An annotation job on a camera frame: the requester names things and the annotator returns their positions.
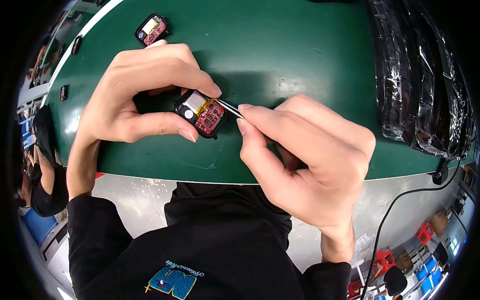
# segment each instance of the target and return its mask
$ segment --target cable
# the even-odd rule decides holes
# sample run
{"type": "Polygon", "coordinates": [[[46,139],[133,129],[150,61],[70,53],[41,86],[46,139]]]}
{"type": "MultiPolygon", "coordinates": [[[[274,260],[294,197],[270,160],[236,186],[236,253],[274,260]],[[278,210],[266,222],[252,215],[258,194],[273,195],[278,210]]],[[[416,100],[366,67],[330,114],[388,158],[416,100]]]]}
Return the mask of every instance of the cable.
{"type": "Polygon", "coordinates": [[[458,165],[456,166],[455,173],[453,173],[453,176],[450,178],[450,180],[449,180],[445,185],[443,185],[443,186],[441,186],[441,187],[439,187],[439,188],[416,189],[416,190],[406,191],[406,192],[403,192],[403,193],[401,193],[400,195],[398,195],[398,196],[392,201],[392,204],[390,204],[390,206],[388,207],[387,212],[385,213],[384,218],[382,219],[382,221],[380,222],[380,226],[378,227],[377,237],[376,237],[376,239],[375,239],[375,245],[374,245],[374,247],[373,247],[372,260],[371,260],[371,262],[370,262],[370,268],[369,268],[369,270],[368,270],[367,279],[365,280],[365,286],[363,287],[363,292],[362,292],[362,295],[361,295],[360,300],[363,300],[363,299],[365,298],[365,294],[366,294],[366,292],[367,292],[367,288],[368,288],[368,283],[369,283],[369,280],[370,280],[370,276],[372,275],[373,265],[374,265],[375,257],[376,257],[376,254],[377,254],[378,240],[379,240],[379,238],[380,238],[380,230],[382,230],[382,226],[384,225],[384,222],[385,222],[385,220],[387,219],[388,213],[392,210],[392,207],[393,207],[393,205],[395,204],[395,202],[396,202],[401,196],[405,196],[405,195],[407,195],[407,194],[411,194],[411,193],[414,193],[414,192],[430,192],[430,191],[433,192],[433,191],[443,190],[444,188],[447,187],[447,185],[449,185],[449,184],[453,181],[453,178],[455,178],[456,172],[458,171],[459,168],[460,168],[460,161],[458,161],[458,165]]]}

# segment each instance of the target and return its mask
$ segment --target window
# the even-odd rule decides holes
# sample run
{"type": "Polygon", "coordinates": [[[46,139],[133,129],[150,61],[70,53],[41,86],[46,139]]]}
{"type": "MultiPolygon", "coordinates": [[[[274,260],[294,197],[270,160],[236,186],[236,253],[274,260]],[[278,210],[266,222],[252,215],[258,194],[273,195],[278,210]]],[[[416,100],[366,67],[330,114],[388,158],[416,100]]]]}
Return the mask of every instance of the window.
{"type": "Polygon", "coordinates": [[[455,236],[451,241],[450,241],[450,249],[453,251],[453,255],[456,256],[458,253],[458,249],[460,248],[460,243],[458,242],[458,238],[455,236]]]}

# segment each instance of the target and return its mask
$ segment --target embroidered logo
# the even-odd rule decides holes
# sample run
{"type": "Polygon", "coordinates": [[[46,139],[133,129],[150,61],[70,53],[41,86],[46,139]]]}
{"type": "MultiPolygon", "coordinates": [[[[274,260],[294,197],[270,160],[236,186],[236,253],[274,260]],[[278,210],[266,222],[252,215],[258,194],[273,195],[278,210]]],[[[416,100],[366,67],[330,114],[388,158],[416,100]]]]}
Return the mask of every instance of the embroidered logo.
{"type": "Polygon", "coordinates": [[[155,276],[150,279],[148,286],[145,287],[145,293],[154,288],[164,293],[172,293],[172,296],[180,300],[184,300],[193,288],[197,281],[196,276],[203,276],[204,273],[193,271],[190,268],[173,263],[171,261],[165,262],[166,267],[158,271],[155,276]],[[187,275],[175,268],[188,271],[191,275],[187,275]]]}

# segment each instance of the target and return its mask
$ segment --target finger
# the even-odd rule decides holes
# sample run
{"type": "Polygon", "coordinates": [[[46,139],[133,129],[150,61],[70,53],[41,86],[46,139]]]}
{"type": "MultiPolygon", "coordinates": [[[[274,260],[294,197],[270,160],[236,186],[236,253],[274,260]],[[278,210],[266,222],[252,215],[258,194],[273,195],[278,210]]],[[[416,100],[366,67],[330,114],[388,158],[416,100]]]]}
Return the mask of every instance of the finger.
{"type": "Polygon", "coordinates": [[[153,43],[153,44],[145,47],[145,49],[147,49],[147,48],[153,48],[153,47],[157,47],[157,46],[164,46],[164,45],[166,45],[166,44],[168,44],[168,42],[167,42],[166,40],[164,40],[164,39],[161,39],[161,40],[156,41],[155,43],[153,43]]]}
{"type": "Polygon", "coordinates": [[[150,96],[155,96],[155,95],[158,95],[160,93],[163,93],[163,92],[166,92],[166,91],[171,91],[173,89],[175,89],[176,86],[174,85],[169,85],[169,86],[165,86],[165,87],[160,87],[160,88],[156,88],[156,89],[153,89],[153,90],[149,90],[148,91],[148,94],[150,96]]]}
{"type": "Polygon", "coordinates": [[[268,150],[264,135],[245,119],[237,119],[243,145],[240,158],[250,169],[266,194],[279,191],[291,180],[278,157],[268,150]]]}
{"type": "Polygon", "coordinates": [[[361,150],[368,158],[372,157],[375,137],[370,130],[344,119],[310,97],[302,94],[294,95],[275,110],[292,112],[328,135],[361,150]]]}
{"type": "Polygon", "coordinates": [[[283,149],[282,147],[276,146],[276,149],[280,153],[283,159],[283,163],[287,167],[288,170],[293,171],[297,168],[300,163],[298,157],[290,153],[289,151],[283,149]]]}
{"type": "Polygon", "coordinates": [[[108,68],[135,66],[163,59],[180,59],[200,69],[190,48],[185,44],[157,45],[152,48],[122,51],[115,56],[108,68]]]}
{"type": "Polygon", "coordinates": [[[130,67],[114,67],[108,70],[99,85],[118,98],[131,98],[137,93],[175,85],[197,89],[217,98],[222,92],[212,78],[180,59],[157,60],[130,67]]]}
{"type": "Polygon", "coordinates": [[[293,113],[260,106],[244,108],[240,105],[239,109],[249,123],[305,162],[317,180],[326,185],[335,183],[338,176],[351,177],[355,182],[358,178],[363,180],[366,170],[358,166],[363,167],[359,162],[364,161],[365,154],[361,156],[359,150],[333,138],[293,113]]]}
{"type": "Polygon", "coordinates": [[[127,142],[135,142],[149,135],[180,134],[189,141],[196,142],[197,130],[173,112],[152,112],[136,115],[125,120],[124,132],[127,142]]]}

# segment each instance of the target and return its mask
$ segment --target red circuit board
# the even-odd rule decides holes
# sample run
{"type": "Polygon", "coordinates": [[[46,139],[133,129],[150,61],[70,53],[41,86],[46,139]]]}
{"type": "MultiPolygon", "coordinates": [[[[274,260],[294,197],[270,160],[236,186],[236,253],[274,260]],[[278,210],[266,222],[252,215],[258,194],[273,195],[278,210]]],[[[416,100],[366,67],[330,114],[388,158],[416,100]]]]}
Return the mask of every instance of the red circuit board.
{"type": "Polygon", "coordinates": [[[215,124],[223,116],[223,107],[217,102],[213,101],[205,110],[198,116],[195,125],[205,133],[210,133],[215,127],[215,124]]]}
{"type": "Polygon", "coordinates": [[[166,27],[167,26],[162,21],[155,25],[152,32],[144,39],[145,45],[151,45],[155,41],[155,39],[165,30],[166,27]]]}

